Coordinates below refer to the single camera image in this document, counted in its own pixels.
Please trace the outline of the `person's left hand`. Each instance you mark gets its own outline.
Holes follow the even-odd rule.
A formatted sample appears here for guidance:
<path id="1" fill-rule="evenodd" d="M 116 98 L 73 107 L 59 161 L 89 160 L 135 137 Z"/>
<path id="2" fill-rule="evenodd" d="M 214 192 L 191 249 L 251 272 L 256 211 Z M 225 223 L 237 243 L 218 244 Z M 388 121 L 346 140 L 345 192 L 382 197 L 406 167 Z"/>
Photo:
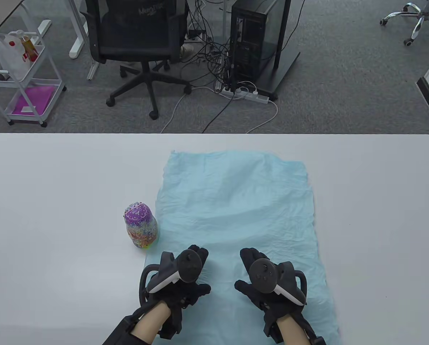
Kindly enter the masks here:
<path id="1" fill-rule="evenodd" d="M 170 316 L 158 331 L 160 338 L 171 340 L 179 334 L 182 310 L 211 292 L 209 284 L 196 282 L 208 255 L 206 248 L 193 244 L 177 257 L 172 252 L 162 252 L 159 264 L 144 268 L 139 285 L 140 302 L 163 302 L 170 309 Z"/>

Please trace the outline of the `person's right hand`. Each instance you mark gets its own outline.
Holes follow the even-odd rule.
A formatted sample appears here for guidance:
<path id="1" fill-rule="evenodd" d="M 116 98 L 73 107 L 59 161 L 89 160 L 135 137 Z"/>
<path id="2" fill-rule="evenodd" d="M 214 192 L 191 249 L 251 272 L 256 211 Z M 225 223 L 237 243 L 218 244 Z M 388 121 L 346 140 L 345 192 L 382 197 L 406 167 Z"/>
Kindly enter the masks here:
<path id="1" fill-rule="evenodd" d="M 243 248 L 239 255 L 250 283 L 238 280 L 234 287 L 264 313 L 265 335 L 277 344 L 282 343 L 283 336 L 278 327 L 278 319 L 292 317 L 310 341 L 313 341 L 316 334 L 302 314 L 307 304 L 305 274 L 296 270 L 290 261 L 273 263 L 255 248 Z"/>

